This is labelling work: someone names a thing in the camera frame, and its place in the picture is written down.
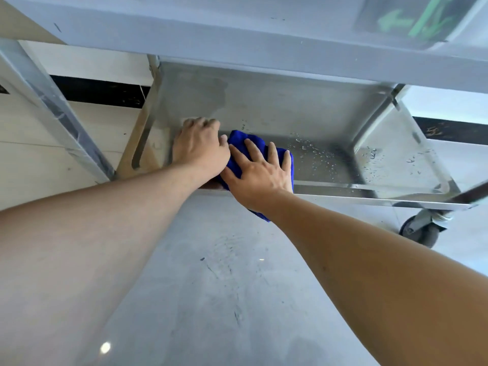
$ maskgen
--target blue microfiber cloth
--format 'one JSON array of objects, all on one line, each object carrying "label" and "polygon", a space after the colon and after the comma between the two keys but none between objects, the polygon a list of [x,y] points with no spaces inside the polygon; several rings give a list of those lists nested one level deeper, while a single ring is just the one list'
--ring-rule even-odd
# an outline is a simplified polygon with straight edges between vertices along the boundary
[{"label": "blue microfiber cloth", "polygon": [[[259,151],[261,151],[261,153],[265,157],[265,159],[268,160],[268,147],[265,141],[260,137],[257,137],[256,135],[248,135],[245,134],[244,132],[234,130],[230,133],[229,139],[227,141],[229,144],[232,144],[237,149],[239,149],[239,151],[243,153],[248,159],[251,159],[251,155],[249,155],[249,152],[247,151],[246,144],[244,144],[245,139],[250,139],[253,143],[255,143]],[[284,153],[286,152],[286,149],[277,148],[276,150],[278,152],[278,159],[280,161],[280,165],[282,165],[283,156]],[[291,187],[293,189],[293,155],[290,153],[290,156],[291,156]],[[237,178],[241,178],[242,176],[241,167],[237,165],[236,161],[232,157],[230,157],[227,166],[230,168],[232,172],[234,172]],[[229,190],[229,186],[224,182],[221,176],[217,176],[217,180],[222,184],[222,186],[225,189]],[[262,213],[257,213],[257,212],[253,212],[253,213],[258,217],[262,218],[263,220],[269,222],[269,220]]]}]

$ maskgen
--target forearm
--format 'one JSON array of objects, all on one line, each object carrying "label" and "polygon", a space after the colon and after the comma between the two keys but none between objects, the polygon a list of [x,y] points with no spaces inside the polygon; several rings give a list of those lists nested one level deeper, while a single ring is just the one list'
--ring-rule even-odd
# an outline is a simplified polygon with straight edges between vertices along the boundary
[{"label": "forearm", "polygon": [[277,193],[264,213],[381,365],[488,361],[486,277],[291,194]]},{"label": "forearm", "polygon": [[0,212],[2,357],[71,364],[203,182],[170,166]]}]

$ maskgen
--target hand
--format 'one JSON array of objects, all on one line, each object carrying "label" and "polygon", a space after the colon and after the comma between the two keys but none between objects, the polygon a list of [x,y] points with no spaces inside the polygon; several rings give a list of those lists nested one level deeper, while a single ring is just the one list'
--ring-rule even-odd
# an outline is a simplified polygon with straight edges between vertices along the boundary
[{"label": "hand", "polygon": [[269,143],[268,161],[251,140],[246,139],[245,144],[252,161],[233,145],[229,146],[230,153],[241,167],[241,178],[237,178],[234,172],[227,167],[222,171],[221,176],[239,203],[254,212],[263,213],[263,208],[270,196],[278,192],[293,193],[291,155],[288,150],[285,152],[283,164],[280,167],[274,143]]},{"label": "hand", "polygon": [[227,136],[219,138],[219,127],[215,119],[187,119],[175,137],[173,164],[193,167],[202,184],[217,176],[230,159]]}]

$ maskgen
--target cart wheel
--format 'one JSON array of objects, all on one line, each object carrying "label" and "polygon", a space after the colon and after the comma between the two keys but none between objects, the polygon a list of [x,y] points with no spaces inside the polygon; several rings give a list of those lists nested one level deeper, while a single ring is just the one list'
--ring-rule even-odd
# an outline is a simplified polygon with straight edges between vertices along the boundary
[{"label": "cart wheel", "polygon": [[435,223],[429,223],[428,225],[422,227],[420,230],[417,230],[410,234],[408,232],[408,227],[410,226],[414,218],[415,216],[412,216],[408,220],[406,220],[403,226],[400,228],[400,232],[398,234],[406,237],[407,239],[416,241],[417,243],[426,246],[427,248],[432,248],[439,238],[440,227],[438,227]]}]

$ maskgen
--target concrete floor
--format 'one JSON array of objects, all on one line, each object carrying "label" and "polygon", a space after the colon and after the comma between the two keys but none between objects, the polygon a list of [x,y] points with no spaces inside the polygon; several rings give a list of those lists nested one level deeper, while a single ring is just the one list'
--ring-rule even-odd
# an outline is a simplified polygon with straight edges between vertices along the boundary
[{"label": "concrete floor", "polygon": [[[138,111],[72,105],[116,165]],[[488,147],[431,142],[461,189],[488,178],[484,165]],[[7,95],[0,95],[0,154],[1,209],[94,184]],[[323,206],[395,232],[417,212]],[[487,217],[488,206],[458,213],[435,250],[488,274]],[[101,356],[99,348],[104,342],[110,342],[112,349]],[[376,362],[279,229],[249,213],[229,195],[197,192],[184,204],[142,276],[80,364]]]}]

